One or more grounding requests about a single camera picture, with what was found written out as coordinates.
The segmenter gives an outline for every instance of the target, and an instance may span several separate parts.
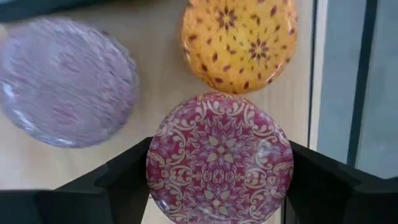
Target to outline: yellow floral plate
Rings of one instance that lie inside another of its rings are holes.
[[[293,56],[292,0],[189,0],[180,33],[194,73],[212,88],[246,93],[270,84]]]

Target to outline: wooden surface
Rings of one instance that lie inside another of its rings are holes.
[[[289,139],[306,145],[312,1],[296,3],[299,25],[295,56],[271,85],[246,97],[269,113]],[[139,101],[125,128],[104,144],[85,149],[48,146],[0,114],[0,189],[53,189],[65,184],[152,136],[181,101],[211,91],[190,73],[177,45],[185,4],[186,0],[125,1],[61,13],[109,32],[131,51],[141,82]],[[279,220],[277,212],[268,223]],[[150,200],[143,223],[168,222]]]

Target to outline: gray wall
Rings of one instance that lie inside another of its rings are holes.
[[[398,1],[379,1],[357,168],[398,176]]]
[[[344,163],[348,154],[365,3],[363,0],[328,1],[317,151]]]

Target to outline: plate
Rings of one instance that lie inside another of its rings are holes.
[[[293,174],[289,140],[250,101],[196,96],[163,120],[146,163],[150,193],[175,223],[263,223]]]
[[[0,104],[31,136],[87,147],[126,123],[137,96],[135,64],[116,39],[64,18],[38,19],[0,44]]]
[[[278,77],[297,40],[291,0],[190,0],[181,45],[195,75],[225,93],[247,93]]]

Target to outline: red patterned plate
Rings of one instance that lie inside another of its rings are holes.
[[[147,180],[175,223],[263,223],[292,180],[289,140],[248,100],[196,96],[161,123],[147,155]]]

